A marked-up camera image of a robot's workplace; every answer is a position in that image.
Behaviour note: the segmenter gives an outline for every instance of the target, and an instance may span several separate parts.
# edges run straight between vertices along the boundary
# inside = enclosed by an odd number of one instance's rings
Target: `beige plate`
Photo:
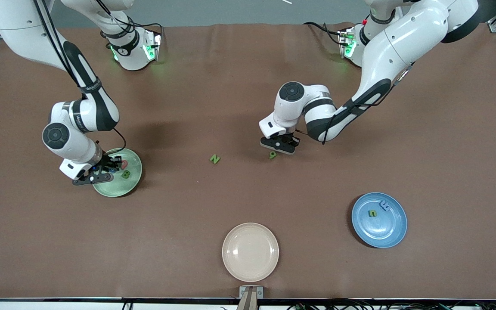
[[[244,282],[257,282],[265,279],[277,266],[279,244],[267,227],[244,223],[225,237],[222,257],[233,277]]]

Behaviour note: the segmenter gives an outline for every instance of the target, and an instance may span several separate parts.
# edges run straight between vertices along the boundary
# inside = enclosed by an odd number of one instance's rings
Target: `gray floor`
[[[479,0],[482,21],[496,14],[496,0]],[[368,15],[362,0],[136,0],[127,11],[138,23],[164,26],[212,24],[358,23]],[[57,0],[51,13],[58,28],[94,27]]]

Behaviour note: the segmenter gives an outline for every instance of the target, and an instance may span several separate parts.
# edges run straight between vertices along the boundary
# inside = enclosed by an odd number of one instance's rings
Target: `green plate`
[[[111,149],[108,153],[117,151],[119,149]],[[123,149],[118,153],[111,154],[112,157],[120,155],[122,160],[127,161],[126,169],[122,169],[114,173],[114,179],[110,182],[98,183],[93,185],[95,190],[99,194],[106,197],[120,197],[124,196],[128,192],[131,192],[141,179],[141,174],[143,173],[143,165],[141,164],[141,159],[137,154],[130,149]],[[124,178],[124,173],[126,171],[130,172],[129,178]]]

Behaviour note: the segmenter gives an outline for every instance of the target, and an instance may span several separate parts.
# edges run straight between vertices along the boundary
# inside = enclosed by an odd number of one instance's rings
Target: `brown table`
[[[294,156],[273,160],[257,123],[284,82],[327,85],[337,105],[357,89],[360,69],[324,33],[170,28],[161,62],[127,72],[98,29],[62,32],[118,104],[144,177],[123,198],[72,186],[41,131],[51,106],[79,93],[2,43],[0,298],[235,296],[242,283],[221,247],[243,222],[279,241],[277,268],[260,282],[269,298],[496,298],[496,34],[484,25],[422,57],[337,139],[301,136]],[[89,136],[121,145],[112,132]],[[354,200],[373,191],[408,216],[390,249],[350,228]]]

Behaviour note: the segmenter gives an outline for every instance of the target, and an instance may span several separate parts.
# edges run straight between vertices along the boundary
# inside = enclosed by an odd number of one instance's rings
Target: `plate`
[[[233,277],[244,282],[257,282],[268,277],[277,266],[279,244],[267,227],[244,223],[225,237],[222,258]]]
[[[117,151],[119,149],[111,149],[108,153]],[[111,156],[120,155],[122,160],[127,161],[126,169],[114,173],[114,179],[109,182],[94,184],[93,188],[106,197],[120,197],[128,192],[131,192],[139,183],[141,174],[143,173],[143,165],[139,156],[130,149],[123,149],[118,153],[111,154]],[[129,177],[124,178],[124,173],[129,171]]]
[[[376,248],[391,248],[407,233],[407,215],[399,202],[381,192],[364,194],[352,210],[358,236]]]

